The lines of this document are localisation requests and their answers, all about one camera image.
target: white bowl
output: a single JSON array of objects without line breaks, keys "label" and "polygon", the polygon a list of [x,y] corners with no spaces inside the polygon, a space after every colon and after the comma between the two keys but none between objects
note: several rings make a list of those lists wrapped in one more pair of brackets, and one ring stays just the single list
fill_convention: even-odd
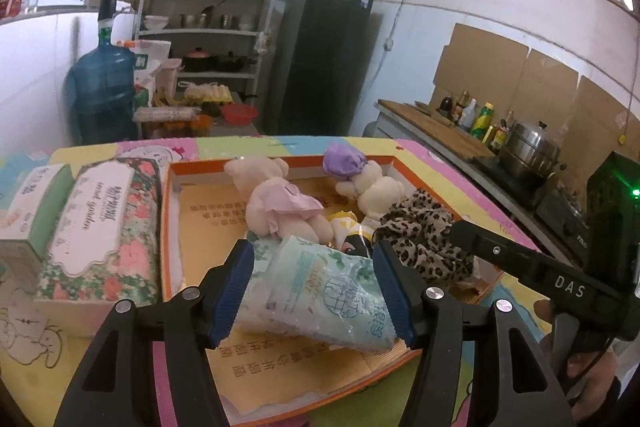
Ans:
[{"label": "white bowl", "polygon": [[152,32],[163,30],[169,23],[169,17],[161,15],[147,15],[144,19],[145,28]]}]

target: blue water bottle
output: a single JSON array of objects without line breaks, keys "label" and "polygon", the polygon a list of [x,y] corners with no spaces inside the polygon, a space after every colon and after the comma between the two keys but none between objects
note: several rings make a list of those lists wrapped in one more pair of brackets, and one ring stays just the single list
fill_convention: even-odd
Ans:
[{"label": "blue water bottle", "polygon": [[138,137],[133,122],[136,55],[111,44],[115,12],[116,0],[100,0],[98,47],[81,57],[67,77],[71,126],[80,145]]}]

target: metal screw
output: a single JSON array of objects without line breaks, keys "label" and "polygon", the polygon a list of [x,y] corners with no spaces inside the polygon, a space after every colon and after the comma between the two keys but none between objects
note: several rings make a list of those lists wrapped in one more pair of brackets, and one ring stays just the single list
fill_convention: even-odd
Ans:
[{"label": "metal screw", "polygon": [[427,288],[427,296],[430,299],[442,299],[444,297],[444,291],[436,286],[432,286],[431,288]]},{"label": "metal screw", "polygon": [[120,301],[116,304],[116,311],[118,313],[127,313],[131,309],[131,302]]},{"label": "metal screw", "polygon": [[495,303],[495,307],[504,313],[509,313],[511,310],[513,310],[513,305],[505,299],[500,299],[499,301],[497,301]]},{"label": "metal screw", "polygon": [[200,290],[198,290],[196,286],[185,288],[182,292],[182,298],[186,301],[193,301],[193,299],[197,299],[198,297],[200,297]]}]

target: cardboard backsplash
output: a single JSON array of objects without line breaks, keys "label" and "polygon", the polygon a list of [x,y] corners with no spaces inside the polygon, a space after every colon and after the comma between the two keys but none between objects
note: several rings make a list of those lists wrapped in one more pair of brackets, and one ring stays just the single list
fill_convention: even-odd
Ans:
[{"label": "cardboard backsplash", "polygon": [[624,105],[562,62],[511,39],[456,24],[434,83],[431,107],[466,89],[479,107],[494,104],[494,121],[513,109],[518,121],[546,123],[550,137],[562,144],[567,169],[561,178],[582,204],[587,180],[612,150],[639,159],[640,122]]}]

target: green and white box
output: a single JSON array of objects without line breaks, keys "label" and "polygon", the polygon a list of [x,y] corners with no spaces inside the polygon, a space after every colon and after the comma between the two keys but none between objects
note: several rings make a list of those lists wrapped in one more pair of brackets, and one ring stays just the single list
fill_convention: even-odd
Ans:
[{"label": "green and white box", "polygon": [[47,247],[74,186],[69,165],[37,167],[0,201],[0,264],[23,289],[35,289]]}]

